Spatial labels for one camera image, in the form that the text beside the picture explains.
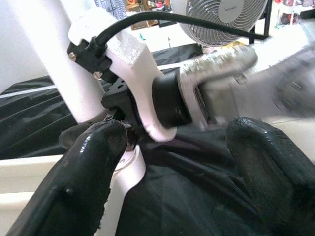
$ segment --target screw head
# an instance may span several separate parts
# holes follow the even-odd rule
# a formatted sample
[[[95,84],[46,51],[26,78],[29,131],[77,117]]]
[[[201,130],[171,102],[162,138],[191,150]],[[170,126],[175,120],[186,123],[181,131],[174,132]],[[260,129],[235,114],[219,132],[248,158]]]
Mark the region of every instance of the screw head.
[[[103,73],[100,71],[96,71],[93,73],[94,78],[96,78],[97,80],[100,79],[102,77]]]
[[[77,55],[74,52],[69,53],[68,57],[71,61],[75,61],[77,59]]]

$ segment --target black fabric cover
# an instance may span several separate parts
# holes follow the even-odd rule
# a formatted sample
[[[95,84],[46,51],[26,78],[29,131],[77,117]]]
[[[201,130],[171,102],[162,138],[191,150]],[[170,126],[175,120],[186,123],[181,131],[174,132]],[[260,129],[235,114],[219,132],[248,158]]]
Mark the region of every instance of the black fabric cover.
[[[154,53],[157,64],[201,54],[198,45]],[[48,77],[6,92],[51,85]],[[0,100],[0,159],[63,154],[62,131],[76,125],[56,89]],[[225,130],[181,128],[176,139],[140,141],[147,165],[126,195],[117,236],[266,236],[230,155]]]

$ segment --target electric fan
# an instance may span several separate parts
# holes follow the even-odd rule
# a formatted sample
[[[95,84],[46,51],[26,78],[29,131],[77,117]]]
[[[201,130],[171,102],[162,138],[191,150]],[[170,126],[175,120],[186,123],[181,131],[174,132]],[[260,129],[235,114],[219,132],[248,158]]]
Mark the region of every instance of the electric fan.
[[[174,0],[175,13],[209,22],[250,31],[266,8],[268,0]],[[207,46],[224,46],[239,37],[200,26],[180,24],[183,31],[196,42]]]

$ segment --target shelf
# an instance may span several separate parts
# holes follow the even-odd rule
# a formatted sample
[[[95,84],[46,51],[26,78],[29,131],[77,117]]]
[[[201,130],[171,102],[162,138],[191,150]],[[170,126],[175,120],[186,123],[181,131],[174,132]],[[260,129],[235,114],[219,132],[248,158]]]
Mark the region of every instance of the shelf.
[[[133,8],[135,8],[135,7],[140,7],[140,5],[137,4],[137,3],[131,4],[131,5],[127,5],[127,6],[126,6],[126,9],[127,9],[127,11],[129,11],[130,9],[133,9]]]
[[[297,13],[297,14],[301,14],[301,12],[303,11],[309,11],[309,10],[314,10],[315,8],[312,7],[312,6],[307,6],[307,7],[304,7],[303,5],[296,5],[296,6],[286,6],[284,4],[279,4],[279,10],[282,12],[282,13],[286,13],[286,14],[292,14],[292,11],[294,13]]]

